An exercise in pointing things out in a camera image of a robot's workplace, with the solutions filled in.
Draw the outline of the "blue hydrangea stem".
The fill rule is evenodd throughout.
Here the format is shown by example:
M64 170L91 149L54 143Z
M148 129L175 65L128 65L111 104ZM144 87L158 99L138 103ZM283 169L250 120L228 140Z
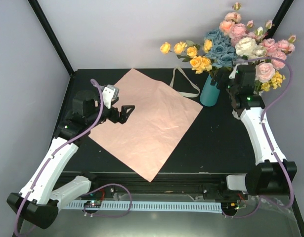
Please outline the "blue hydrangea stem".
M205 34L203 51L205 57L209 58L212 63L212 70L209 72L212 78L220 68L232 69L233 62L237 59L230 37L225 36L219 28Z

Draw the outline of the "pink wrapping paper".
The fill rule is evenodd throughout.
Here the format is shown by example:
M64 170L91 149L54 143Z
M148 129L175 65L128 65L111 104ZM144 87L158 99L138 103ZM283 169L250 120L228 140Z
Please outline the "pink wrapping paper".
M124 124L106 121L89 137L151 182L203 107L135 69L116 87L120 89L117 106L134 105L134 111Z

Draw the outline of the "cream ribbon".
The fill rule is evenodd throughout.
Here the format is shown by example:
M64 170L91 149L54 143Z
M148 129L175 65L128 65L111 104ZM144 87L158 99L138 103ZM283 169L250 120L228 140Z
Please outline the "cream ribbon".
M184 70L181 67L175 67L173 69L172 79L171 79L169 86L172 89L174 89L174 83L175 83L177 72L179 72L179 74L181 75L181 78L179 81L179 88L183 89L183 91L178 90L177 92L185 98L190 98L190 99L197 98L201 92L200 88L189 79L189 77L186 75L186 73L184 72ZM191 88L195 90L195 93L186 91L186 89L191 89Z

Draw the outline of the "yellow rose stem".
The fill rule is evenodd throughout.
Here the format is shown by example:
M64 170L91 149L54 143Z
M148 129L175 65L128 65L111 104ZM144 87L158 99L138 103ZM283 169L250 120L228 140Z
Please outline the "yellow rose stem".
M214 44L212 40L205 39L203 45L191 43L191 41L180 41L173 47L169 42L165 42L160 46L160 52L164 55L173 53L182 62L188 62L195 74L203 72L214 74L213 59L207 57L212 50Z

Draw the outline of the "pink rose stem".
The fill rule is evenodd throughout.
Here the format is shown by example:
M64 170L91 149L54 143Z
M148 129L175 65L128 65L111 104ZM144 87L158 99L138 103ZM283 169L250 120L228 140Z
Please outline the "pink rose stem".
M235 46L242 38L249 35L249 30L246 25L242 23L235 23L234 21L227 20L229 28L226 32L226 35L229 36L232 46Z
M239 23L241 21L241 14L238 12L241 8L241 3L236 2L233 6L233 12L229 12L226 14L224 19L219 24L219 29L224 33L224 35L228 35L233 25Z

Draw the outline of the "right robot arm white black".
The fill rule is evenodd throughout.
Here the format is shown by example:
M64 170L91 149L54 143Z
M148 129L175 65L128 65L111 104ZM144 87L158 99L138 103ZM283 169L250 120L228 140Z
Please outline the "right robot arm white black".
M211 84L225 89L231 99L233 115L244 124L254 150L256 165L248 173L228 175L218 187L219 195L229 199L236 191L252 196L290 195L297 172L278 147L266 117L263 99L255 93L254 65L237 64L233 70L222 67L214 73Z

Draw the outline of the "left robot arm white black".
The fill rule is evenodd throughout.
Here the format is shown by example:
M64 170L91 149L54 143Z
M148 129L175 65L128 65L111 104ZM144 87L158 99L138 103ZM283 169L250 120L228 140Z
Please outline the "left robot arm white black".
M38 169L20 192L11 193L7 198L6 202L17 214L17 218L46 229L54 222L61 209L80 196L94 197L101 194L100 199L84 204L87 214L93 214L93 208L101 206L105 190L100 189L94 174L83 172L58 189L54 186L93 127L107 120L120 124L127 121L135 106L122 106L120 110L115 108L113 105L119 100L118 94L117 88L108 85L99 95L92 91L80 91L75 95L72 109L58 125Z

